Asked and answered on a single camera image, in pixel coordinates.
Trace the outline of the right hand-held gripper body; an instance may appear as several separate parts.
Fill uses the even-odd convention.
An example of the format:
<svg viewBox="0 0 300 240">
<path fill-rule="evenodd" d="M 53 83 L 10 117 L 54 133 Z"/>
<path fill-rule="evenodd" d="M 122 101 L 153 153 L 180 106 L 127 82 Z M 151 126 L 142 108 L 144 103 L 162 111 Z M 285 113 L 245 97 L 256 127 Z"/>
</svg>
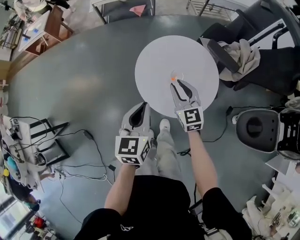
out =
<svg viewBox="0 0 300 240">
<path fill-rule="evenodd" d="M 189 103 L 189 108 L 175 110 L 177 119 L 185 132 L 199 131 L 203 128 L 203 107 L 199 103 Z"/>
</svg>

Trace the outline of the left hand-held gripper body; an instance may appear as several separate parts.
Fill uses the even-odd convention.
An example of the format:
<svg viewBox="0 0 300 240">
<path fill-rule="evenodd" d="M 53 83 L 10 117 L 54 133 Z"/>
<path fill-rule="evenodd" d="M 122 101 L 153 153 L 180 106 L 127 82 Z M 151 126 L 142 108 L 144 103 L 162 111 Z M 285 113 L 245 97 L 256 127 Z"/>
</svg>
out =
<svg viewBox="0 0 300 240">
<path fill-rule="evenodd" d="M 131 132 L 128 129 L 121 129 L 120 135 L 115 138 L 115 157 L 125 165 L 140 167 L 152 148 L 154 133 Z"/>
</svg>

